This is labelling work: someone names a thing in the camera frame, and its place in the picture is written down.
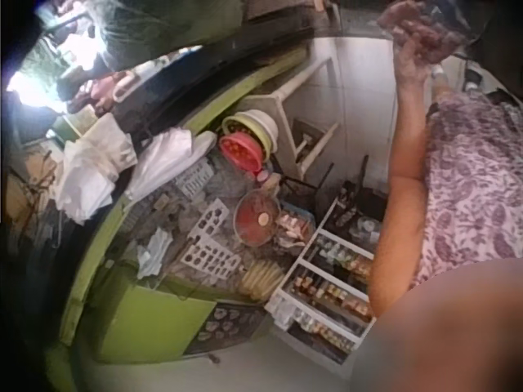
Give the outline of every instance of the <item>food package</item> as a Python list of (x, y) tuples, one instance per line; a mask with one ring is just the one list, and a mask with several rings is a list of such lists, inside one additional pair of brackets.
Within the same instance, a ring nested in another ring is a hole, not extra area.
[(419, 34), (419, 55), (428, 64), (437, 64), (458, 47), (474, 39), (473, 32), (454, 0), (399, 0), (378, 18), (378, 25), (403, 46), (413, 34)]

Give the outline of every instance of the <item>red fan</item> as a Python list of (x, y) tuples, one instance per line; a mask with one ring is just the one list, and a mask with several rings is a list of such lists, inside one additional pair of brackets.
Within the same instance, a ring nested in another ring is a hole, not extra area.
[(278, 215), (279, 204), (275, 198), (262, 190), (252, 190), (236, 207), (236, 235), (242, 243), (259, 247), (275, 234)]

